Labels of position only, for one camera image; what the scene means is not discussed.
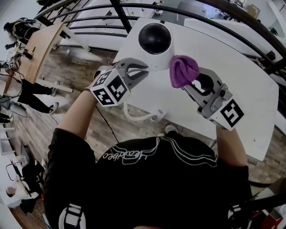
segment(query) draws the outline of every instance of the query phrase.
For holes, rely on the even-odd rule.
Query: wooden table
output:
[[[45,61],[53,45],[55,44],[57,38],[59,37],[59,34],[62,31],[64,31],[68,36],[70,36],[77,43],[79,43],[85,50],[90,51],[90,47],[88,45],[83,44],[78,39],[78,37],[64,25],[63,22],[51,25],[32,34],[30,40],[28,41],[28,44],[26,45],[26,49],[30,54],[33,55],[33,58],[28,59],[24,56],[21,57],[21,65],[19,67],[19,72],[23,74],[25,79],[32,84],[36,82],[43,86],[72,92],[72,89],[69,87],[56,85],[48,81],[39,79],[42,72],[42,67],[44,66]]]
[[[114,62],[132,57],[147,63],[138,34],[151,22],[159,21],[137,20]],[[275,125],[278,85],[247,57],[219,40],[173,23],[165,22],[165,26],[172,33],[175,55],[190,56],[200,67],[213,70],[236,95],[245,113],[237,124],[237,132],[246,153],[263,160]],[[132,89],[127,103],[149,113],[154,108],[161,108],[167,112],[167,120],[211,139],[216,138],[215,125],[197,113],[198,104],[186,92],[171,86],[169,70],[150,72]]]

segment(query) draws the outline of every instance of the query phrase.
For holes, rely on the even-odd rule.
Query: shoe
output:
[[[52,115],[55,112],[55,110],[58,108],[58,106],[59,106],[58,102],[55,102],[53,105],[51,105],[50,106],[51,111],[49,112],[49,114]]]
[[[41,166],[44,168],[44,170],[46,171],[46,162],[44,159],[42,159],[42,162],[41,162]]]
[[[176,133],[178,133],[177,128],[175,128],[173,125],[167,125],[165,128],[165,133],[168,134],[170,131],[175,131]]]
[[[55,92],[57,91],[56,88],[52,88],[52,94],[50,94],[52,97],[55,97]]]
[[[160,133],[157,135],[157,137],[165,137],[165,133]]]

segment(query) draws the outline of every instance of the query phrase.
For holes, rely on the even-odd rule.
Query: purple cloth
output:
[[[176,55],[170,62],[170,80],[174,88],[189,85],[200,74],[197,62],[186,56]]]

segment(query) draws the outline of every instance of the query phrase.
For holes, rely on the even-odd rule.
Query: wooden floor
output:
[[[89,54],[83,49],[69,48],[71,51],[67,54],[67,47],[60,47],[53,50],[48,57],[48,60],[43,68],[42,77],[50,82],[60,81],[61,85],[67,85],[74,89],[73,93],[58,91],[58,95],[67,99],[68,103],[58,109],[54,117],[60,119],[68,110],[70,105],[78,97],[81,91],[84,90],[93,80],[93,74],[100,65],[112,63],[115,53],[107,51],[92,52],[95,55]],[[15,131],[9,132],[11,143],[16,152],[20,151],[21,141],[28,145],[35,159],[41,161],[44,158],[47,161],[48,146],[50,144],[53,131],[57,123],[48,115],[39,113],[28,106],[28,118],[14,116],[14,122],[7,127],[15,127]],[[142,122],[132,122],[127,120],[123,114],[122,107],[100,107],[102,114],[108,120],[110,126],[114,130],[118,140],[125,141],[135,138],[145,138],[156,136],[164,130],[168,123],[162,120],[159,123],[153,123],[149,120]],[[130,106],[131,115],[142,115],[143,111]],[[210,144],[212,140],[197,134],[191,130],[177,126],[179,133],[183,136],[191,136],[200,139],[206,144]],[[86,141],[94,150],[96,159],[114,144],[116,141],[106,126],[103,118],[95,110],[88,129]],[[248,157],[249,162],[249,179],[259,182],[274,182],[280,177],[286,175],[286,137],[277,129],[274,129],[272,140],[264,161],[258,161]],[[39,221],[37,228],[45,228],[41,214],[43,206],[38,200],[37,206],[33,214],[24,216],[19,208],[13,209],[12,213],[19,220],[23,228],[35,228],[33,223]]]

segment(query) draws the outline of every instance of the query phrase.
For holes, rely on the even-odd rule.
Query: white tabletop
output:
[[[138,34],[152,21],[140,18],[128,34],[114,62],[126,57],[142,59]],[[267,152],[278,106],[278,85],[252,61],[231,47],[205,34],[166,22],[172,32],[176,55],[194,58],[198,65],[216,72],[237,96],[245,113],[237,131],[248,155],[263,160]],[[169,71],[150,73],[131,91],[127,101],[142,110],[167,111],[166,119],[215,139],[215,125],[197,113],[198,105],[181,89],[170,84]]]

